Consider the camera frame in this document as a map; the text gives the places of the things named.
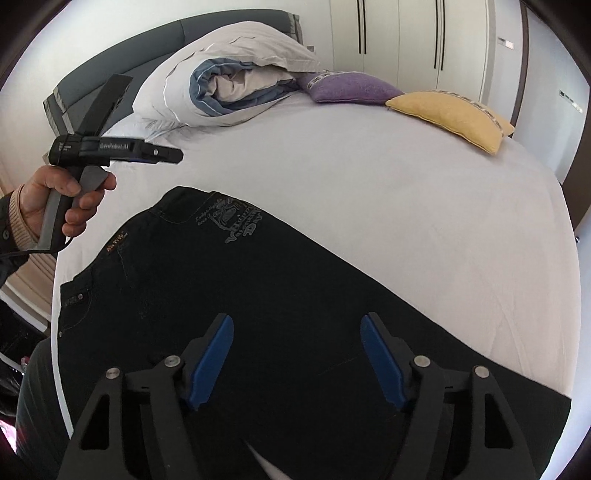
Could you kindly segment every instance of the finger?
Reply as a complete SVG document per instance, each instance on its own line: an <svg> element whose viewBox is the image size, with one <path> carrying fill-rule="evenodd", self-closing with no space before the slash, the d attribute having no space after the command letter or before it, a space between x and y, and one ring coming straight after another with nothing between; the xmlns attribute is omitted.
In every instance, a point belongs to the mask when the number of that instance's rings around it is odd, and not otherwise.
<svg viewBox="0 0 591 480"><path fill-rule="evenodd" d="M31 180L36 185L56 189L68 197L75 197L80 193L80 184L65 168L44 165L37 169Z"/></svg>
<svg viewBox="0 0 591 480"><path fill-rule="evenodd" d="M95 192L85 193L81 198L78 206L83 210L90 210L100 205L103 198L105 197L105 191L103 189Z"/></svg>
<svg viewBox="0 0 591 480"><path fill-rule="evenodd" d="M107 176L101 187L103 187L105 190L114 190L116 186L117 178L115 177L115 175L109 172L109 175Z"/></svg>
<svg viewBox="0 0 591 480"><path fill-rule="evenodd" d="M69 225L65 223L63 227L61 227L61 231L64 233L65 236L69 236L70 238L74 238L82 234L82 232L86 230L86 224L83 223L82 225Z"/></svg>
<svg viewBox="0 0 591 480"><path fill-rule="evenodd" d="M96 207L89 210L71 208L66 212L66 222L70 225L81 225L96 215Z"/></svg>

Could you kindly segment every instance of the white wall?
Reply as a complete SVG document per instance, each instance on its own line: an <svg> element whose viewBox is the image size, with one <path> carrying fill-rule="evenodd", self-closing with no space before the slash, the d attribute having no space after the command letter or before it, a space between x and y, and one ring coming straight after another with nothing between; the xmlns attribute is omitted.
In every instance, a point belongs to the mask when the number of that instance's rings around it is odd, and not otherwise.
<svg viewBox="0 0 591 480"><path fill-rule="evenodd" d="M514 140L550 167L560 182L579 147L589 102L589 84L558 37L528 11L530 57ZM581 107L578 112L558 93Z"/></svg>
<svg viewBox="0 0 591 480"><path fill-rule="evenodd" d="M519 0L495 0L495 26L493 40L495 56L492 71L491 91L487 105L496 113L511 120L519 77L521 75L521 57L523 53L523 30ZM499 37L514 44L514 50L503 46Z"/></svg>
<svg viewBox="0 0 591 480"><path fill-rule="evenodd" d="M323 67L332 69L329 0L73 0L33 40L0 91L0 163L7 187L26 181L43 164L54 139L43 100L77 66L159 25L238 8L299 15L305 45L314 45Z"/></svg>

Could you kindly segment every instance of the headboard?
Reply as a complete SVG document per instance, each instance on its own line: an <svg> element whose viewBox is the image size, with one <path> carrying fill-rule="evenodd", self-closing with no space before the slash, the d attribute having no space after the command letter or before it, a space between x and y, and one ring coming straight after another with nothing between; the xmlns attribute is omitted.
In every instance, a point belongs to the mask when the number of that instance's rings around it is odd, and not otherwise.
<svg viewBox="0 0 591 480"><path fill-rule="evenodd" d="M224 25L244 21L264 23L303 43L300 17L281 10L229 10L170 22L108 48L69 73L43 102L51 129L56 136L74 133L109 77L114 73L131 76L134 79L109 117L106 131L132 113L143 82L174 52Z"/></svg>

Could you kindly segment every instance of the black door handle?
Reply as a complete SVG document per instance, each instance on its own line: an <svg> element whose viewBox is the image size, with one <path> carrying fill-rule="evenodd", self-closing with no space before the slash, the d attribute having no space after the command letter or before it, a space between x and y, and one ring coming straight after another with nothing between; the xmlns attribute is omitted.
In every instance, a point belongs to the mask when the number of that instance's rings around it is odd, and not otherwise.
<svg viewBox="0 0 591 480"><path fill-rule="evenodd" d="M437 68L437 47L439 46L439 0L435 0L435 60L433 68Z"/></svg>
<svg viewBox="0 0 591 480"><path fill-rule="evenodd" d="M445 0L443 0L443 44L441 45L441 71L443 71L444 58L445 58Z"/></svg>
<svg viewBox="0 0 591 480"><path fill-rule="evenodd" d="M357 34L359 37L359 54L361 55L361 11L359 9L359 1L357 0Z"/></svg>
<svg viewBox="0 0 591 480"><path fill-rule="evenodd" d="M365 18L365 0L363 1L363 52L368 54L368 28Z"/></svg>

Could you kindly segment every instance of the cable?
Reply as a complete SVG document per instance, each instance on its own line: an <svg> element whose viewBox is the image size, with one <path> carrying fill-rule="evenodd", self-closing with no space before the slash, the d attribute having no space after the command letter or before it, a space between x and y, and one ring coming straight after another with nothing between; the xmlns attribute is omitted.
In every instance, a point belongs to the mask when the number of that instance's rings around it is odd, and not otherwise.
<svg viewBox="0 0 591 480"><path fill-rule="evenodd" d="M56 253L64 250L65 247L67 247L68 245L70 245L72 243L72 240L74 240L74 238L70 238L60 248L54 248L53 250L23 250L23 251L18 251L18 252L10 252L7 254L2 254L2 255L0 255L0 260L2 260L4 258L20 257L22 255L31 255L31 254L56 254Z"/></svg>

